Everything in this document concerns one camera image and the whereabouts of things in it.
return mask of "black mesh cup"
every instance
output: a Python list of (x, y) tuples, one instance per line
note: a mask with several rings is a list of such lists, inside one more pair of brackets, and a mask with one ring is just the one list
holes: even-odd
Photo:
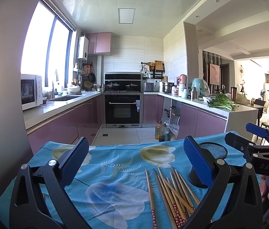
[[(212, 156), (215, 159), (225, 159), (228, 155), (228, 150), (217, 143), (213, 143), (213, 142), (203, 142), (200, 143), (199, 146), (202, 149), (208, 150)], [(194, 186), (198, 187), (198, 188), (207, 188), (207, 185), (204, 185), (201, 183), (199, 177), (196, 174), (196, 171), (194, 170), (194, 168), (192, 167), (190, 174), (188, 175), (188, 179), (191, 182), (191, 184), (193, 184)]]

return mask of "window frame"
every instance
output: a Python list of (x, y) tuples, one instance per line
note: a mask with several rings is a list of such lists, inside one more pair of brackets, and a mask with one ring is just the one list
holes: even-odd
[(72, 33), (73, 30), (52, 10), (52, 8), (47, 5), (46, 2), (43, 0), (39, 0), (39, 2), (45, 6), (45, 8), (48, 9), (55, 17), (53, 19), (53, 24), (50, 32), (50, 37), (49, 37), (49, 42), (48, 42), (48, 48), (47, 48), (47, 56), (46, 56), (46, 62), (45, 62), (45, 75), (44, 75), (44, 86), (48, 87), (48, 67), (49, 67), (49, 57), (50, 57), (50, 49), (51, 49), (51, 43), (52, 43), (52, 37), (53, 37), (53, 32), (54, 32), (54, 27), (56, 24), (56, 21), (58, 20), (61, 22), (68, 30), (69, 30), (69, 35), (68, 35), (68, 42), (67, 42), (67, 48), (66, 48), (66, 54), (65, 54), (65, 83), (64, 87), (67, 87), (68, 84), (68, 65), (69, 65), (69, 56), (70, 56), (70, 49), (71, 49), (71, 39), (72, 39)]

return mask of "sink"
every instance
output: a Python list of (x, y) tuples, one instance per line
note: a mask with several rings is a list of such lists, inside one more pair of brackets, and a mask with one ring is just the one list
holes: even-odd
[(72, 100), (74, 98), (78, 98), (80, 97), (79, 95), (68, 95), (68, 96), (63, 96), (63, 97), (58, 97), (58, 98), (54, 98), (54, 99), (51, 99), (50, 101), (52, 102), (59, 102), (59, 101), (69, 101), (69, 100)]

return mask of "window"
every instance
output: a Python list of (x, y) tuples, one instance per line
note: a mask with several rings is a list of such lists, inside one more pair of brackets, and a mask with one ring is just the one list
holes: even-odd
[(52, 82), (67, 87), (68, 63), (73, 32), (43, 2), (39, 2), (30, 22), (25, 39), (21, 74), (42, 76), (42, 86), (52, 87)]

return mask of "white microwave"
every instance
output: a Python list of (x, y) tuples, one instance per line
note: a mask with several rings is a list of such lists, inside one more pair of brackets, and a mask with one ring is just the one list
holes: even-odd
[(42, 104), (42, 77), (21, 74), (22, 110)]

